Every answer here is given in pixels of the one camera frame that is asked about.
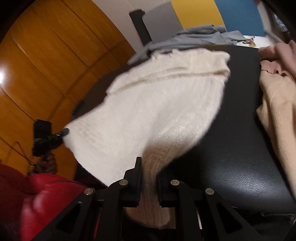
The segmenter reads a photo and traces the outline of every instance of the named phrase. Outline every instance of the wooden floor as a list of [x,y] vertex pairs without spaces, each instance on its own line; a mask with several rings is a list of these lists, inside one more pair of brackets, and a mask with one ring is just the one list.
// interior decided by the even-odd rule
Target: wooden floor
[[[103,75],[120,68],[134,50],[91,0],[37,0],[0,44],[0,160],[26,174],[33,123],[53,132]],[[65,146],[54,150],[58,174],[72,179],[76,160]]]

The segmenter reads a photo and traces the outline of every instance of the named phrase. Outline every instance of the white cloth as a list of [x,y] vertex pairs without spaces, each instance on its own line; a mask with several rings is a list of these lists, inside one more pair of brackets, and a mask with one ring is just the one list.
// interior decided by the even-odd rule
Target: white cloth
[[155,54],[119,75],[103,104],[68,124],[66,146],[106,185],[142,156],[143,192],[140,206],[127,209],[132,218],[153,227],[169,221],[157,201],[156,174],[210,127],[230,74],[228,60],[229,54],[206,49]]

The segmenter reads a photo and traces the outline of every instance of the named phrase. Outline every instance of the gray cloth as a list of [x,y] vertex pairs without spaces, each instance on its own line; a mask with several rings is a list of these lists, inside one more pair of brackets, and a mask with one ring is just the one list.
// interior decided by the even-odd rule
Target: gray cloth
[[142,19],[154,43],[164,41],[183,29],[171,2],[153,8]]
[[236,45],[246,38],[239,31],[227,32],[225,26],[213,26],[207,24],[203,26],[187,28],[175,34],[175,36],[159,42],[149,42],[143,49],[128,60],[128,64],[133,64],[138,60],[148,58],[148,53],[153,51],[168,52],[172,49],[186,49],[202,45]]

